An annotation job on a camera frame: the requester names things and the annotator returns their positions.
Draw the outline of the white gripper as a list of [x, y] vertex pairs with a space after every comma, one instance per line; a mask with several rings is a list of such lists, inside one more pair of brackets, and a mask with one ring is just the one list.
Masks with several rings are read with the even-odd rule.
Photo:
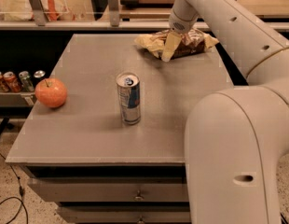
[[172, 58], [182, 40], [182, 37], [179, 34], [189, 32], [197, 21], [198, 16], [198, 13], [188, 14], [186, 17], [176, 15], [174, 12], [171, 13], [169, 25], [173, 31], [169, 32], [165, 41], [165, 46], [161, 55], [161, 60], [163, 62], [168, 62]]

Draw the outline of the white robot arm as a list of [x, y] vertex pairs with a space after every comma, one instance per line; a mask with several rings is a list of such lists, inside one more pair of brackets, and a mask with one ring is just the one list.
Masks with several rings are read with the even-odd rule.
[[175, 0], [170, 27], [203, 19], [245, 77], [201, 99], [186, 122], [192, 224], [281, 224], [279, 159], [289, 153], [289, 40], [235, 0]]

